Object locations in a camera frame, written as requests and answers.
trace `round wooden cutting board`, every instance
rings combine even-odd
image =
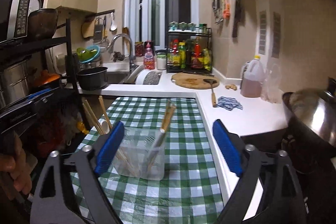
[[[195,89],[195,90],[208,90],[211,88],[209,83],[205,83],[203,79],[215,79],[217,81],[216,84],[213,84],[212,87],[219,86],[219,79],[217,77],[209,77],[202,75],[192,75],[188,73],[176,73],[172,76],[172,82],[175,82],[176,85],[182,86],[187,89]]]

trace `microwave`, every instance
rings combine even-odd
[[[0,43],[27,36],[30,0],[0,0]]]

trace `table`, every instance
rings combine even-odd
[[[161,181],[120,176],[113,165],[99,182],[124,223],[214,223],[223,210],[215,165],[195,99],[170,98],[177,108],[165,149],[165,176]],[[108,108],[111,123],[127,127],[160,128],[166,98],[119,97]],[[93,128],[78,149],[93,144]],[[73,189],[83,216],[92,219],[72,173]]]

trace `blue object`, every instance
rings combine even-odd
[[[236,100],[236,98],[221,96],[218,98],[217,105],[229,111],[233,110],[235,107],[240,110],[243,110],[243,106]]]
[[[100,149],[96,158],[96,168],[94,172],[99,177],[108,171],[112,160],[117,153],[117,150],[124,138],[124,124],[118,122],[109,132],[109,137],[104,143],[103,147]]]
[[[36,92],[36,93],[33,93],[33,94],[29,95],[29,97],[28,97],[27,100],[31,100],[31,99],[33,99],[33,98],[35,98],[35,97],[37,97],[37,96],[40,96],[40,95],[43,94],[43,93],[49,92],[49,91],[51,91],[51,88],[47,88],[47,89],[45,89],[45,90],[41,90],[41,91],[38,91],[38,92]]]
[[[217,120],[213,123],[212,133],[230,171],[240,177],[243,173],[240,153],[232,144],[227,129]]]
[[[86,63],[89,63],[91,62],[92,60],[95,60],[99,55],[100,55],[100,47],[98,45],[92,45],[92,46],[89,46],[86,48],[87,50],[97,50],[98,52],[95,54],[94,57],[90,58],[89,60],[86,60],[86,61],[79,61],[81,64],[86,64]]]

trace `transparent utensil holder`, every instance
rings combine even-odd
[[[166,142],[164,141],[160,147],[151,148],[159,134],[160,130],[125,127],[124,139],[113,160],[113,166],[118,174],[162,180],[165,172]]]

